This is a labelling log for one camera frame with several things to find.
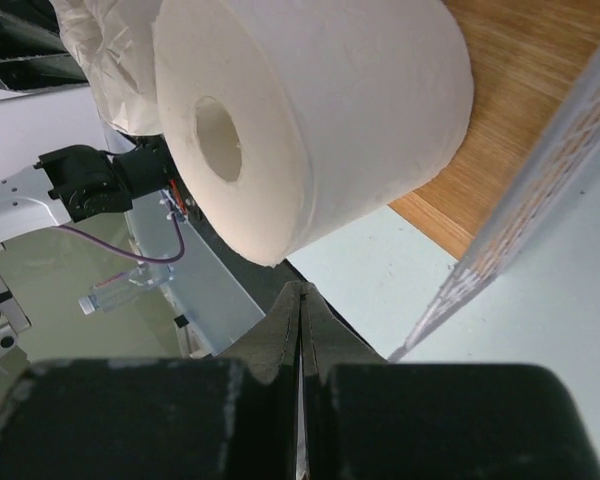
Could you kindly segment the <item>unwrapped white paper roll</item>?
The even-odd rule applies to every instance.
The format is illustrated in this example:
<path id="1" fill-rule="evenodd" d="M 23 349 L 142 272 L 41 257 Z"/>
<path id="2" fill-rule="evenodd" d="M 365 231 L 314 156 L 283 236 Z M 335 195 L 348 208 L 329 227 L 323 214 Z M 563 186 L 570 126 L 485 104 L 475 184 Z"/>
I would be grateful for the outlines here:
<path id="1" fill-rule="evenodd" d="M 440 1 L 166 1 L 154 46 L 177 170 L 261 266 L 431 181 L 468 131 L 470 57 Z"/>

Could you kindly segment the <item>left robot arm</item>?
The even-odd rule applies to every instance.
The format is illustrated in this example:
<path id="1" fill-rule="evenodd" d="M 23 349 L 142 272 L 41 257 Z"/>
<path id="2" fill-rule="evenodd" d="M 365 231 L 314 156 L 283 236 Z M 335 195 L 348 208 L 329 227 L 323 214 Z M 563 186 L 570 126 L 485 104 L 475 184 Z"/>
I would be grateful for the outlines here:
<path id="1" fill-rule="evenodd" d="M 0 90 L 88 87 L 100 118 L 135 140 L 126 153 L 72 145 L 35 160 L 0 154 L 0 243 L 102 213 L 169 188 L 152 28 L 157 1 L 0 1 Z"/>

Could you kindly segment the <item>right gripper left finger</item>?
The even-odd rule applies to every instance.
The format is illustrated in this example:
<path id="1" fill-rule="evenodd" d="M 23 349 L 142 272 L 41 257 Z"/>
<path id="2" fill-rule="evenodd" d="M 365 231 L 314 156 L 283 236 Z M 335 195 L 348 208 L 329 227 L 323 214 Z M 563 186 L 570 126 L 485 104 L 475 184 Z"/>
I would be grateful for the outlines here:
<path id="1" fill-rule="evenodd" d="M 0 479 L 292 479 L 301 286 L 221 355 L 29 367 L 0 410 Z"/>

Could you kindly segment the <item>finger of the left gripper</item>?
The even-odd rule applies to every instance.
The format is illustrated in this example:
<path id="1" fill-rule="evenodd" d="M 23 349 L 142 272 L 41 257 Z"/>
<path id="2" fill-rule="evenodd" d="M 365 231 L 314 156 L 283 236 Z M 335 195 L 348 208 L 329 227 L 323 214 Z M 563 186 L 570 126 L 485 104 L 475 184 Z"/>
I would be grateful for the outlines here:
<path id="1" fill-rule="evenodd" d="M 88 84 L 65 49 L 48 1 L 0 1 L 0 90 L 40 93 Z"/>

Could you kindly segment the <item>white wire wooden shelf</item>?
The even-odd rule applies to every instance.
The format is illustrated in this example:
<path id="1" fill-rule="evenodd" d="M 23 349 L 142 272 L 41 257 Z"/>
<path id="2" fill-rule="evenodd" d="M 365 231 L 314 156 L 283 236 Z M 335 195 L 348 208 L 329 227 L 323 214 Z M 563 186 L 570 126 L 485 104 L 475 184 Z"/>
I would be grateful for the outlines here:
<path id="1" fill-rule="evenodd" d="M 400 361 L 489 286 L 600 148 L 600 1 L 452 1 L 475 82 L 463 145 L 393 210 L 455 265 Z"/>

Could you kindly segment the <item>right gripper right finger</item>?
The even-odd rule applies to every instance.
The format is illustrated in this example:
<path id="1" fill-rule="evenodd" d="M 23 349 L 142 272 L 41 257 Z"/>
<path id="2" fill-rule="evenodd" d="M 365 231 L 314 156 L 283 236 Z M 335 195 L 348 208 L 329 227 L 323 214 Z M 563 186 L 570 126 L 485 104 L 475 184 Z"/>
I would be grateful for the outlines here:
<path id="1" fill-rule="evenodd" d="M 569 391 L 532 364 L 391 364 L 305 284 L 313 479 L 600 479 Z"/>

